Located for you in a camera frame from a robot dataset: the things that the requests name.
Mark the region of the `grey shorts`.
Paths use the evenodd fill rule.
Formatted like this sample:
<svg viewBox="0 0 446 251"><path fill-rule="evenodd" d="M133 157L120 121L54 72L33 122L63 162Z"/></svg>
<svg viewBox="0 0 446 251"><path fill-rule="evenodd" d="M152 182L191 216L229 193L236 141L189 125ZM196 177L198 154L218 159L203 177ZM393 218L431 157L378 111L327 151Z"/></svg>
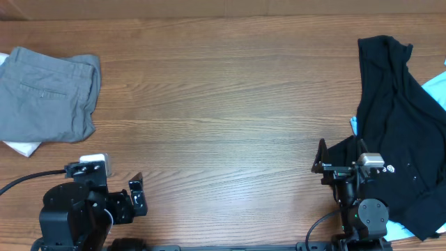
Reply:
<svg viewBox="0 0 446 251"><path fill-rule="evenodd" d="M100 87L95 55L54 58L14 48L1 64L1 140L84 141L95 132Z"/></svg>

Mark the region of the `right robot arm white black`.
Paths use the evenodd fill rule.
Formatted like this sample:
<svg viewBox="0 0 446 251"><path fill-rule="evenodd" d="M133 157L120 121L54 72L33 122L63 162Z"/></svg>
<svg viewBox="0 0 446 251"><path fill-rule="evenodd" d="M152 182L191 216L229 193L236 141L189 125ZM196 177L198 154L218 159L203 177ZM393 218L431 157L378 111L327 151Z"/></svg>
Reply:
<svg viewBox="0 0 446 251"><path fill-rule="evenodd" d="M325 140L321 139L312 166L312 172L322 174L321 183L332 188L333 197L339 209L317 220L305 236L304 250L391 250L391 243L384 239L387 234L389 209L385 202L365 199L360 186L384 172L384 160L379 153L370 153L361 140L358 148L362 154L349 166L335 166L330 161ZM331 240L311 244L309 237L323 221L339 214L341 234L335 234Z"/></svg>

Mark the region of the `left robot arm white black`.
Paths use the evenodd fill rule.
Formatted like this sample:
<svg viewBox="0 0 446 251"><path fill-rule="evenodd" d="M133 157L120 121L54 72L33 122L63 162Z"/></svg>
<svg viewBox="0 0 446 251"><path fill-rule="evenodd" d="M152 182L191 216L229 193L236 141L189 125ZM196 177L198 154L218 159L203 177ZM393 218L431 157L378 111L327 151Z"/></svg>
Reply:
<svg viewBox="0 0 446 251"><path fill-rule="evenodd" d="M114 225L130 224L148 212L142 173L129 180L129 192L110 192L107 171L98 164L29 174L4 186L1 193L23 181L53 174L65 174L73 181L59 184L43 196L39 214L42 236L34 241L32 250L104 250Z"/></svg>

